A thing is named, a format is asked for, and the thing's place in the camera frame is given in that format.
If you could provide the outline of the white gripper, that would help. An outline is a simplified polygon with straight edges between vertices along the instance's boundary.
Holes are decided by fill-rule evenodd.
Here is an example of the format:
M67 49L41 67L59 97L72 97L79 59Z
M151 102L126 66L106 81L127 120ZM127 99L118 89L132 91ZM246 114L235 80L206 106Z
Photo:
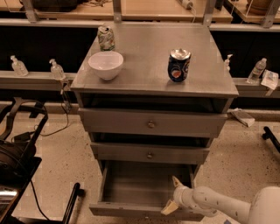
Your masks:
M162 209L161 214L168 215L176 211L179 207L193 208L193 189L184 186L178 178L172 177L172 182L175 188L173 199L169 199Z

